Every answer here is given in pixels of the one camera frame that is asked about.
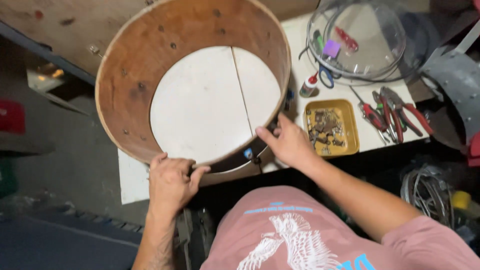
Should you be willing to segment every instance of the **coiled wire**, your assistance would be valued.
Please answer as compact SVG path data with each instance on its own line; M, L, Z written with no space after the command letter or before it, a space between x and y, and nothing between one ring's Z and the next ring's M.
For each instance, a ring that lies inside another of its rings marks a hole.
M439 169L424 164L403 177L400 196L424 215L454 229L450 187L441 177Z

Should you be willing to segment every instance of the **clear plastic dome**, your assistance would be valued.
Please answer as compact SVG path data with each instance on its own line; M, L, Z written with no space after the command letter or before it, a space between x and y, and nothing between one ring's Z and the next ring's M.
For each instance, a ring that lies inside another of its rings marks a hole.
M405 51L400 13L398 4L385 0L322 0L307 26L309 49L334 73L380 77Z

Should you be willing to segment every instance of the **hand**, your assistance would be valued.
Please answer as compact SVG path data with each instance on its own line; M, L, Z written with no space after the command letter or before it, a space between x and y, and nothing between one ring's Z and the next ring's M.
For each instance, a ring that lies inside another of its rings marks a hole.
M187 176L194 160L169 159L167 153L156 156L150 163L150 205L148 212L155 219L173 218L197 193L203 174L210 167L197 168Z
M278 115L277 128L270 133L264 127L255 132L273 151L275 156L288 166L301 170L309 159L320 159L308 139L307 133L290 121L283 113Z

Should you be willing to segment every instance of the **forearm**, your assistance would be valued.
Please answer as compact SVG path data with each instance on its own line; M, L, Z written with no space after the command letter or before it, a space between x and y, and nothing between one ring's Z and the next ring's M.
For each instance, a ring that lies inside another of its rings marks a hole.
M132 269L172 270L175 216L162 219L147 214L144 234Z
M320 158L309 159L300 170L377 242L381 242L387 232L421 215L399 197L361 181Z

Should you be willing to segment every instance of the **screwdriver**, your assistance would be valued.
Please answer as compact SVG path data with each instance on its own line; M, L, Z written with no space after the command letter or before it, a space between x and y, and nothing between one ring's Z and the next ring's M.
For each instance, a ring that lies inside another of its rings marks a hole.
M384 132L387 130L387 125L385 124L385 121L383 120L382 116L380 115L379 112L374 110L370 104L363 102L361 97L357 94L357 92L353 89L353 87L350 86L350 89L352 89L353 93L358 97L360 100L359 106L362 108L362 113L365 115L366 119L372 123L372 125L380 130L381 132Z

